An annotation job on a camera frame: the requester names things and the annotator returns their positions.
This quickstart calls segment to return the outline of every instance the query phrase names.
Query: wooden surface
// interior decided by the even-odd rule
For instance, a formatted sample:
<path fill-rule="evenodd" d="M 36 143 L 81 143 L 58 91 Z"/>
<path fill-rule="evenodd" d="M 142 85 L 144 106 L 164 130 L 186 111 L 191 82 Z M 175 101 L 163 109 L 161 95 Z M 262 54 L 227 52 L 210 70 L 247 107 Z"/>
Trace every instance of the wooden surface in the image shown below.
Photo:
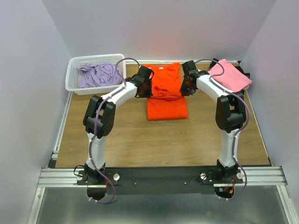
<path fill-rule="evenodd" d="M 208 64 L 199 64 L 198 68 L 207 69 Z M 128 77 L 136 72 L 137 66 L 127 65 Z M 91 96 L 72 95 L 56 168 L 85 164 L 88 137 L 82 121 Z M 145 98 L 132 98 L 120 106 L 107 137 L 106 166 L 215 165 L 221 147 L 216 103 L 199 90 L 186 100 L 189 118 L 178 120 L 148 121 Z M 238 159 L 244 165 L 269 164 L 254 116 L 240 134 Z"/>

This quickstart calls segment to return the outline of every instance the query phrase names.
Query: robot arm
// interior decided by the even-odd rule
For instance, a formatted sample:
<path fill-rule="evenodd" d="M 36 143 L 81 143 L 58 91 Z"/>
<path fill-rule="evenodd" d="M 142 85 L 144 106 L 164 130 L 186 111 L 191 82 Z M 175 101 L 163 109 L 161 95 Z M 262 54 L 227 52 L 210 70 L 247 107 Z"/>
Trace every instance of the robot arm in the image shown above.
<path fill-rule="evenodd" d="M 216 123 L 221 129 L 221 153 L 217 161 L 217 167 L 221 172 L 221 177 L 226 178 L 237 172 L 237 166 L 232 154 L 236 157 L 238 137 L 240 132 L 235 133 L 243 126 L 246 121 L 245 106 L 235 97 L 228 94 L 231 90 L 226 89 L 221 84 L 224 92 L 215 86 L 210 75 L 206 71 L 200 71 L 196 68 L 194 61 L 188 61 L 182 64 L 184 71 L 184 80 L 180 89 L 183 96 L 193 95 L 197 89 L 204 91 L 216 103 Z"/>
<path fill-rule="evenodd" d="M 93 140 L 91 145 L 92 156 L 98 169 L 105 165 L 104 151 L 106 136 L 111 132 L 114 125 L 114 116 L 116 109 L 127 100 L 138 96 L 140 98 L 151 96 L 151 79 L 150 75 L 153 71 L 149 68 L 141 66 L 138 73 L 132 78 L 126 79 L 126 85 L 122 84 L 114 91 L 103 95 L 101 97 L 93 96 L 90 99 L 83 124 L 87 131 L 89 143 L 91 144 L 94 137 L 94 124 L 96 122 L 96 111 L 102 101 L 104 101 L 101 110 L 103 113 L 99 115 L 97 120 L 97 137 Z M 90 155 L 88 155 L 86 165 L 93 169 Z"/>

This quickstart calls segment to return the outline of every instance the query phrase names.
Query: pink towel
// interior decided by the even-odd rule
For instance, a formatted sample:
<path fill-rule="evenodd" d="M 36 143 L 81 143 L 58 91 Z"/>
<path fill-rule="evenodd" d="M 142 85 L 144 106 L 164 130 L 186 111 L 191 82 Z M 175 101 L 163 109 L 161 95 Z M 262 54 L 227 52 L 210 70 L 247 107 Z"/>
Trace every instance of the pink towel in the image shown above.
<path fill-rule="evenodd" d="M 249 88 L 249 85 L 252 83 L 249 78 L 239 72 L 231 63 L 228 63 L 226 59 L 220 60 L 219 63 L 224 67 L 224 74 L 222 76 L 214 76 L 213 79 L 233 92 Z M 221 72 L 222 68 L 218 64 L 209 70 L 210 75 L 220 74 Z"/>

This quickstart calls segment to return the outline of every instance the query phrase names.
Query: lavender shirt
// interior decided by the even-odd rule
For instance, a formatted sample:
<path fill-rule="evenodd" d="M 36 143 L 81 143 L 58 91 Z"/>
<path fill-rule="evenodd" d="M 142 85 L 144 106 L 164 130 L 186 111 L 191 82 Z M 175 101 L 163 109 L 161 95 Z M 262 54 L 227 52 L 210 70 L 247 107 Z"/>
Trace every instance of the lavender shirt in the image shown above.
<path fill-rule="evenodd" d="M 85 67 L 78 67 L 82 72 L 79 88 L 118 85 L 122 83 L 121 77 L 115 72 L 115 65 L 102 62 L 99 65 L 87 63 Z"/>

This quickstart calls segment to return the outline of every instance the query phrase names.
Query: laundry basket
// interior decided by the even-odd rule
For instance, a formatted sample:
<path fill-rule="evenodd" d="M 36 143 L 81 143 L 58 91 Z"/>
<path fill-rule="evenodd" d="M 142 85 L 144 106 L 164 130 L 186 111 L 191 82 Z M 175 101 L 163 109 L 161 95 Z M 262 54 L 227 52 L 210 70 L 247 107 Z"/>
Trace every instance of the laundry basket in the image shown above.
<path fill-rule="evenodd" d="M 65 77 L 65 88 L 68 91 L 74 91 L 78 95 L 95 94 L 111 92 L 120 85 L 111 85 L 103 87 L 92 87 L 92 88 L 79 88 L 78 84 L 81 80 L 81 71 L 77 70 L 77 67 L 85 66 L 87 63 L 101 64 L 102 62 L 109 62 L 116 64 L 119 60 L 123 59 L 122 54 L 111 54 L 111 55 L 93 55 L 74 57 L 70 60 L 67 66 L 66 77 Z M 122 61 L 118 64 L 118 69 L 122 71 L 123 77 L 126 78 L 126 63 Z"/>

